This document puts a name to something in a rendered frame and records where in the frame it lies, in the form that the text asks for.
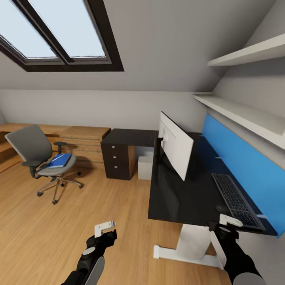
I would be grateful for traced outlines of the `folder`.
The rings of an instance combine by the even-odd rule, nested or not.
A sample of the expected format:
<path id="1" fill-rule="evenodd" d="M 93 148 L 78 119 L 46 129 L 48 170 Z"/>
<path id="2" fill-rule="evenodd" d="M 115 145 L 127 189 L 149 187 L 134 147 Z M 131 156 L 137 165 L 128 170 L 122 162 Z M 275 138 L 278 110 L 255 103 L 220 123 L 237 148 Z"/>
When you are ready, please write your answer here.
<path id="1" fill-rule="evenodd" d="M 64 167 L 68 159 L 70 158 L 71 154 L 66 153 L 66 154 L 57 154 L 51 162 L 47 165 L 48 168 L 59 168 L 59 167 Z"/>

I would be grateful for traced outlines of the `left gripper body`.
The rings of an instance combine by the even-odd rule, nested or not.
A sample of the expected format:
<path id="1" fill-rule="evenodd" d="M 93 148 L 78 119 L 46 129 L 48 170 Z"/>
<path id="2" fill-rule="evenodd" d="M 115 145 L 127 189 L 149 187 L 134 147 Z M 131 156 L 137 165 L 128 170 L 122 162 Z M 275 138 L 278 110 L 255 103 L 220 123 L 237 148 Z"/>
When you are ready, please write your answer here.
<path id="1" fill-rule="evenodd" d="M 102 236 L 100 237 L 90 237 L 87 240 L 87 246 L 92 245 L 95 242 L 101 242 L 104 245 L 104 250 L 107 247 L 113 246 L 114 245 L 114 236 L 113 236 L 113 231 L 104 233 Z"/>

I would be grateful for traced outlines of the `swivel chair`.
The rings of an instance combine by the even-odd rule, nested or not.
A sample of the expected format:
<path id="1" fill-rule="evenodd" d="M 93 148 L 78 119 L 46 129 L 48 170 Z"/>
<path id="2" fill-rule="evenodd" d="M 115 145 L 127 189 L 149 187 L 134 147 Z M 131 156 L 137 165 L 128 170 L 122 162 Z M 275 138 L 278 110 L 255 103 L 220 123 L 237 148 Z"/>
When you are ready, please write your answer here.
<path id="1" fill-rule="evenodd" d="M 76 173 L 76 171 L 66 174 L 76 162 L 76 156 L 71 154 L 70 158 L 64 165 L 64 167 L 59 168 L 48 168 L 47 165 L 51 162 L 52 157 L 52 145 L 41 130 L 36 124 L 26 126 L 24 128 L 15 130 L 14 132 L 8 133 L 5 135 L 5 138 L 17 151 L 17 153 L 23 158 L 24 162 L 22 166 L 30 168 L 30 174 L 32 178 L 39 179 L 40 177 L 53 178 L 50 183 L 43 186 L 36 192 L 37 196 L 40 197 L 42 193 L 40 190 L 50 186 L 51 184 L 57 182 L 56 190 L 54 193 L 52 203 L 55 204 L 57 189 L 59 184 L 64 186 L 63 181 L 72 182 L 78 184 L 79 188 L 82 187 L 80 183 L 73 182 L 71 180 L 65 179 L 65 177 Z M 62 146 L 67 145 L 66 142 L 54 142 L 54 145 L 58 145 L 59 154 L 62 154 Z M 78 175 L 81 172 L 77 172 Z"/>

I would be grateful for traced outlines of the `monitor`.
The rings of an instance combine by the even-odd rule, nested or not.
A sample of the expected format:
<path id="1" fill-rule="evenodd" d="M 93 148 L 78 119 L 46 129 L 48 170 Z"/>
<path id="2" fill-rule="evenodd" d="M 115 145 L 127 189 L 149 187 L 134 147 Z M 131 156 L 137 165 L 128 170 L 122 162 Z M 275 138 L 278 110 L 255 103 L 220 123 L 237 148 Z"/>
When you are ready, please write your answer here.
<path id="1" fill-rule="evenodd" d="M 163 163 L 167 169 L 179 174 L 182 180 L 186 181 L 196 140 L 162 111 L 158 131 L 156 164 Z M 160 161 L 160 146 L 164 150 L 162 156 L 167 155 L 175 171 L 165 165 L 162 158 Z"/>

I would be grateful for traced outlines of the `mouse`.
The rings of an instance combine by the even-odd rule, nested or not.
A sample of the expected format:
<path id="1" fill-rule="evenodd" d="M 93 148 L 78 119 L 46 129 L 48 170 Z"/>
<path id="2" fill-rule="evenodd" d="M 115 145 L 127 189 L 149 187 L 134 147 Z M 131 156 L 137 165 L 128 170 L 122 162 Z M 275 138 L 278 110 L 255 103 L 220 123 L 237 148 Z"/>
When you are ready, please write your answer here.
<path id="1" fill-rule="evenodd" d="M 220 214 L 228 214 L 229 212 L 229 209 L 227 206 L 224 206 L 224 205 L 216 205 L 216 210 L 220 213 Z"/>

